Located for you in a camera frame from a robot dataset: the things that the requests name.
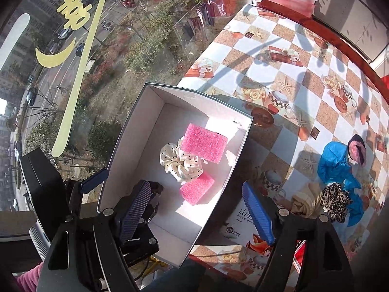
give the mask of white scrunchie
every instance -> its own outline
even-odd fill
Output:
[[[159,162],[178,182],[190,182],[197,179],[204,170],[198,156],[188,155],[180,149],[183,139],[184,137],[180,138],[178,146],[170,143],[163,146]]]

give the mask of white box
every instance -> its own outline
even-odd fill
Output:
[[[116,143],[98,211],[113,208],[140,179],[162,184],[158,213],[149,227],[160,247],[156,258],[180,266],[227,185],[251,122],[251,116],[198,91],[146,83]],[[182,198],[181,183],[159,163],[161,148],[177,144],[189,123],[228,138],[220,163],[203,165],[215,183],[195,206]]]

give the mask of pink foam sponge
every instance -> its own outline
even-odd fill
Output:
[[[180,188],[180,193],[190,205],[195,205],[214,182],[215,180],[204,171],[197,179],[185,183]]]
[[[227,137],[189,123],[180,149],[218,164],[227,145]]]

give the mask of pink cloth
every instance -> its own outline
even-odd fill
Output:
[[[361,159],[361,157],[359,156],[358,150],[361,151],[363,159]],[[354,161],[359,163],[362,167],[366,164],[366,148],[365,148],[365,146],[363,146],[362,143],[360,143],[356,140],[353,140],[349,144],[349,153],[350,153],[351,159],[353,159]]]
[[[17,277],[17,281],[24,292],[36,292],[40,271],[42,270],[43,262],[38,264],[35,268],[23,273]]]

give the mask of red vehicle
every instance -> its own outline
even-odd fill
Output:
[[[134,0],[120,0],[120,2],[125,8],[133,8],[135,6]]]

